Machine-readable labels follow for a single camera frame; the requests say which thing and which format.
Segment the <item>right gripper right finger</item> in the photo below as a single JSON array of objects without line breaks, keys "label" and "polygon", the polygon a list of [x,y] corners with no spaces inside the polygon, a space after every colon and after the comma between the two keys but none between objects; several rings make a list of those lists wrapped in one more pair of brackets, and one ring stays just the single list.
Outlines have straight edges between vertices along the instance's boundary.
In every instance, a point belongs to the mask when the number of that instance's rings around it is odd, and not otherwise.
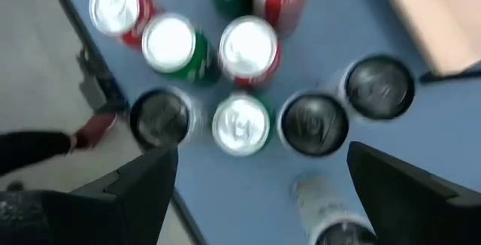
[{"label": "right gripper right finger", "polygon": [[380,245],[481,245],[481,192],[358,141],[347,164]]}]

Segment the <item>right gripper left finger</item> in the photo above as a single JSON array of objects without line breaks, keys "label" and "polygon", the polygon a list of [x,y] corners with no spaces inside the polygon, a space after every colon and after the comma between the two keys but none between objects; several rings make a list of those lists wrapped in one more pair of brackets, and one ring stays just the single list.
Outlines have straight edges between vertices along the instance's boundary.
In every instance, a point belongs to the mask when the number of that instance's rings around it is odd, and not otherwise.
[{"label": "right gripper left finger", "polygon": [[176,147],[146,151],[75,189],[71,245],[155,245],[174,190]]}]

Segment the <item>white Celsius can black top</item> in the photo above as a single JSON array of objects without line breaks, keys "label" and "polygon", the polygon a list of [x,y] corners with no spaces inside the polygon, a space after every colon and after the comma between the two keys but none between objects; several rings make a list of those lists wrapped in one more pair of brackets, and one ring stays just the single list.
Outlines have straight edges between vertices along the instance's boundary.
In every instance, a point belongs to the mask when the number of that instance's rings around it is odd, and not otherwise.
[{"label": "white Celsius can black top", "polygon": [[379,245],[367,218],[341,200],[321,174],[300,174],[293,183],[292,194],[307,245]]},{"label": "white Celsius can black top", "polygon": [[400,59],[372,54],[349,65],[341,76],[337,92],[355,115],[388,122],[408,111],[416,85],[411,71]]},{"label": "white Celsius can black top", "polygon": [[286,99],[278,111],[276,128],[287,149],[321,158],[341,148],[349,133],[349,117],[333,95],[305,89]]},{"label": "white Celsius can black top", "polygon": [[199,137],[207,121],[202,103],[173,86],[145,92],[129,113],[132,134],[144,149],[182,146]]}]

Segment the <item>person's shoe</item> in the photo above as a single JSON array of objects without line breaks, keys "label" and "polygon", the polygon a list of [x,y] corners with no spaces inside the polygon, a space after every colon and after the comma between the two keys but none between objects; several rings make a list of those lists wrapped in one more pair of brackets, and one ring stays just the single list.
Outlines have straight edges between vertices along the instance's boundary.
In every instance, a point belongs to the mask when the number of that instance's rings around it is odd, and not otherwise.
[{"label": "person's shoe", "polygon": [[71,136],[71,150],[85,150],[95,147],[114,125],[116,117],[116,113],[98,113],[93,115],[83,127]]}]

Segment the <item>person's leg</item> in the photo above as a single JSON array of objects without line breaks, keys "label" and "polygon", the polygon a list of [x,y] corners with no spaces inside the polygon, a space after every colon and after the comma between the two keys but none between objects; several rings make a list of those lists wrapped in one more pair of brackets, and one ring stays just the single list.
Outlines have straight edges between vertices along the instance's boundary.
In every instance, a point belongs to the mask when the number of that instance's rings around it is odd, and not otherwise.
[{"label": "person's leg", "polygon": [[63,132],[11,132],[0,135],[0,176],[71,150]]}]

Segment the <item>blue table mat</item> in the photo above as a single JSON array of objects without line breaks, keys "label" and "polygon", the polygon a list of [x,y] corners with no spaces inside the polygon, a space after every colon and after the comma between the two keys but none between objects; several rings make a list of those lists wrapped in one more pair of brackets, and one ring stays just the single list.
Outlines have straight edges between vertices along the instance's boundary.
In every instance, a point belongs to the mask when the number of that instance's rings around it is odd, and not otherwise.
[{"label": "blue table mat", "polygon": [[[175,86],[196,97],[205,110],[213,110],[232,92],[226,79],[194,86],[157,74],[137,50],[95,29],[89,0],[68,1],[85,44],[104,61],[129,103],[151,89]],[[188,17],[218,44],[228,21],[211,0],[156,2]],[[400,59],[415,75],[426,71],[387,0],[309,0],[299,26],[283,42],[281,66],[261,90],[261,99],[277,111],[300,90],[336,92],[352,63],[379,53]],[[348,140],[481,192],[481,79],[419,84],[408,111],[390,122],[352,114]],[[201,136],[180,148],[176,199],[201,245],[306,245],[291,190],[303,172],[325,175],[337,195],[362,212],[346,154],[342,147],[322,159],[307,158],[272,137],[263,151],[239,159],[221,151],[211,136]]]}]

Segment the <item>black aluminium table frame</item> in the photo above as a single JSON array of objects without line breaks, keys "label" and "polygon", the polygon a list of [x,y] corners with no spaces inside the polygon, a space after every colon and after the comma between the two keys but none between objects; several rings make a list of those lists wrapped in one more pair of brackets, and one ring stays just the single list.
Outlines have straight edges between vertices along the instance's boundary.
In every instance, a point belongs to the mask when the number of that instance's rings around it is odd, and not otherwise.
[{"label": "black aluminium table frame", "polygon": [[[58,0],[62,9],[67,16],[70,24],[74,28],[75,32],[77,33],[78,38],[82,43],[82,47],[86,47],[90,54],[94,54],[97,57],[101,57],[105,62],[103,56],[101,55],[99,49],[95,45],[89,31],[86,28],[84,21],[80,18],[80,15],[72,3],[71,0]],[[128,122],[129,121],[129,111],[126,116],[120,116],[122,121]],[[173,194],[171,197],[171,208],[173,209],[173,213],[176,214],[177,218],[180,221],[181,226],[183,227],[184,231],[186,232],[187,237],[189,238],[192,245],[207,245],[206,241],[200,232],[198,226],[196,225],[195,220],[192,218],[191,214],[189,213],[188,207],[185,205],[181,195],[178,193],[176,189],[173,189]]]}]

